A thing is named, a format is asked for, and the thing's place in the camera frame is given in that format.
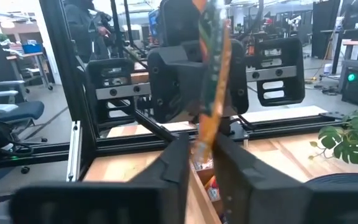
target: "black jacket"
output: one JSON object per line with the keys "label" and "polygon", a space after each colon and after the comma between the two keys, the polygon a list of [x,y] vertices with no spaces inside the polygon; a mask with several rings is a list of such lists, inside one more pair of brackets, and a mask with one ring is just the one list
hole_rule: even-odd
{"label": "black jacket", "polygon": [[[88,27],[92,22],[92,16],[81,1],[65,1],[65,12],[72,40],[75,40],[78,56],[84,63],[88,63],[92,54],[92,40],[88,33]],[[108,51],[102,37],[95,40],[95,52],[98,58],[107,58]]]}

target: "blue box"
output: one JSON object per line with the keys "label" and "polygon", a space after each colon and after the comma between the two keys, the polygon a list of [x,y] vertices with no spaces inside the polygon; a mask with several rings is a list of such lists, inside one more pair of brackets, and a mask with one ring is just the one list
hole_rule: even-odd
{"label": "blue box", "polygon": [[42,44],[26,44],[22,47],[25,54],[42,53],[44,51]]}

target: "green light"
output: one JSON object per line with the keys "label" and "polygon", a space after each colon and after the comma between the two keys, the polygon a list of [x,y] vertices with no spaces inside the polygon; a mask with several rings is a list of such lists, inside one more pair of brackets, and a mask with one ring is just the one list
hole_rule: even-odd
{"label": "green light", "polygon": [[349,80],[349,82],[354,81],[356,79],[356,76],[354,74],[350,74],[347,79]]}

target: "person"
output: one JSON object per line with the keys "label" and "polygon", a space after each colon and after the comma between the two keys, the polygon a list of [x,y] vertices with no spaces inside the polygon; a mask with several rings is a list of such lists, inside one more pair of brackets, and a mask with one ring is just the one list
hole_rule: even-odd
{"label": "person", "polygon": [[[71,39],[75,41],[78,56],[84,63],[88,63],[92,56],[92,40],[88,27],[92,22],[89,10],[95,10],[93,0],[66,0],[64,10]],[[98,26],[99,36],[94,39],[94,50],[98,59],[108,58],[108,50],[103,37],[111,35],[103,26]]]}

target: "floor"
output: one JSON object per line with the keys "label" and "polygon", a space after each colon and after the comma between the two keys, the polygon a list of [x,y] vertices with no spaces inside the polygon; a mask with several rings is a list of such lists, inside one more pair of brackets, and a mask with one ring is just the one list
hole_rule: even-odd
{"label": "floor", "polygon": [[[304,52],[309,52],[310,47],[305,47]],[[330,63],[329,60],[322,61],[314,58],[306,58],[304,60],[305,77],[310,78],[314,75],[323,73],[322,67],[325,63]],[[322,85],[335,85],[337,81],[324,78]],[[322,94],[319,90],[307,89],[306,97],[302,103],[287,106],[263,107],[260,105],[256,94],[256,83],[249,83],[249,112],[274,110],[279,108],[292,108],[301,106],[319,106],[326,111],[340,111],[342,113],[350,113],[358,110],[358,106],[345,103],[341,101],[341,95],[328,96]],[[69,142],[71,117],[67,108],[63,88],[61,86],[54,86],[52,91],[43,88],[42,86],[33,86],[30,88],[30,93],[27,95],[29,101],[39,100],[45,104],[45,113],[36,121],[36,127],[26,130],[22,133],[22,137],[39,137],[48,139],[48,143],[62,143]],[[67,161],[56,162],[53,164],[39,164],[30,167],[28,174],[21,174],[20,167],[0,169],[0,195],[7,195],[15,189],[30,184],[32,182],[56,180],[64,181],[67,169]]]}

